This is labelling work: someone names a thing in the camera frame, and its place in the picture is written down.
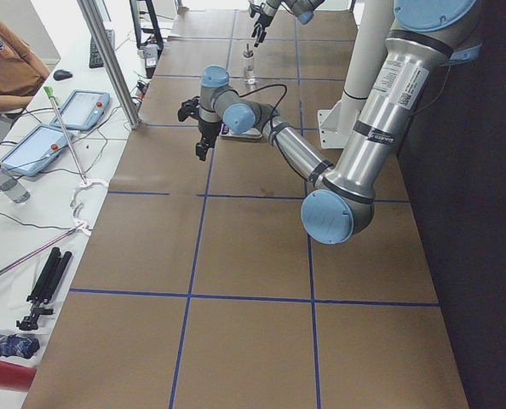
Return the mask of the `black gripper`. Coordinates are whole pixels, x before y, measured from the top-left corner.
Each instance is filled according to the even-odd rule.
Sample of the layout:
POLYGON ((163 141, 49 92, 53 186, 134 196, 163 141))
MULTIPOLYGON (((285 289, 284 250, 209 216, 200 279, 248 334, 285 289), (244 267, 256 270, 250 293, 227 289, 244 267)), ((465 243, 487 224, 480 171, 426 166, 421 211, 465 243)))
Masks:
POLYGON ((252 37, 256 38, 254 43, 255 47, 258 47, 264 42, 266 37, 266 31, 264 29, 271 25, 276 13, 277 7, 275 2, 264 2, 260 5, 252 4, 252 16, 258 15, 251 34, 252 37))
POLYGON ((206 121, 202 118, 198 120, 198 129, 201 133, 201 141, 195 145, 195 154, 199 160, 206 160, 206 144, 208 148, 214 148, 217 136, 221 130, 221 120, 216 122, 206 121))

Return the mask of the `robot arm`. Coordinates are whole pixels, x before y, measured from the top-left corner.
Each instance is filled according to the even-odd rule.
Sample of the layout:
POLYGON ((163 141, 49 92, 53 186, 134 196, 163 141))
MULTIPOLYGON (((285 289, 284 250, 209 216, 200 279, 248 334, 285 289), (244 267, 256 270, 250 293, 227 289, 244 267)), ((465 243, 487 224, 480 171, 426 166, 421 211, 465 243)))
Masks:
POLYGON ((477 57, 481 10, 479 1, 365 3, 342 98, 319 119, 331 145, 342 149, 336 163, 276 107, 240 95, 221 66, 204 69, 199 95, 182 103, 178 118, 197 121, 199 158, 214 147, 223 127, 237 136, 257 130, 313 186, 301 208, 308 234, 323 244, 342 243, 371 222, 375 180, 417 112, 429 74, 477 57))
POLYGON ((258 15, 251 34, 251 37, 255 39, 254 47, 256 48, 260 43, 264 42, 266 29, 270 27, 273 18, 282 4, 289 8, 290 12, 302 25, 306 25, 313 18, 314 11, 324 2, 324 0, 267 0, 260 4, 255 4, 253 1, 250 1, 250 17, 254 18, 258 15))

